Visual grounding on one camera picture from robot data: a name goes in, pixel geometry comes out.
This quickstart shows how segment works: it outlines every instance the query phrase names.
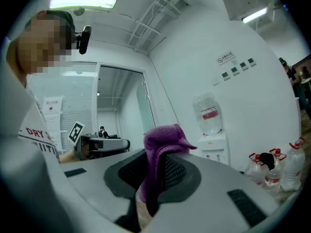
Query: white t-shirt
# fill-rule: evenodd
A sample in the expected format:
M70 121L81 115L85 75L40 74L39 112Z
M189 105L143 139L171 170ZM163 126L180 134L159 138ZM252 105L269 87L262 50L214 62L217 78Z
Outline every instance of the white t-shirt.
M35 144L44 154L53 154L59 161L57 148L47 131L44 119L32 92L27 91L6 62L10 41L5 38L1 53L1 102L0 128L2 136L18 135L18 138Z

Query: black device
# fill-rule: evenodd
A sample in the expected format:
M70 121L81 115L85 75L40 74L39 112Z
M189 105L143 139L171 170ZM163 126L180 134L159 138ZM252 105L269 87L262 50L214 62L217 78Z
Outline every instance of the black device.
M79 53L85 54L88 46L89 38L91 37L92 27L85 26L82 32L75 32L75 40L77 41L77 49Z

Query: white device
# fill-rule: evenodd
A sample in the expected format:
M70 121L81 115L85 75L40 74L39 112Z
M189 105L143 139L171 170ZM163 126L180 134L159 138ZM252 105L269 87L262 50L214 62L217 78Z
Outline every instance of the white device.
M238 75L240 73L236 67L232 68L231 71L233 73L233 76Z
M230 165L229 143L226 131L203 135L198 142L199 156Z
M241 66L243 71L248 69L248 65L245 62L240 63L240 66Z
M224 72L224 73L222 74L222 76L223 76L223 78L224 78L224 81L230 79L230 76L228 75L227 72Z
M250 58L247 61L251 67L254 67L255 65L257 65L256 62L253 60L253 58Z

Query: purple towel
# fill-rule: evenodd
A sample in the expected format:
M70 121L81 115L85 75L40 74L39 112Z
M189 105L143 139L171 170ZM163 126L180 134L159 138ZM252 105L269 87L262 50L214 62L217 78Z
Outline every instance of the purple towel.
M194 150L197 147L187 141L178 124L160 126L148 131L144 138L144 146L148 158L148 174L141 186L140 199L146 203L152 189L155 189L152 193L156 198L163 192L162 184L157 182L161 154L168 151L189 153L189 149Z

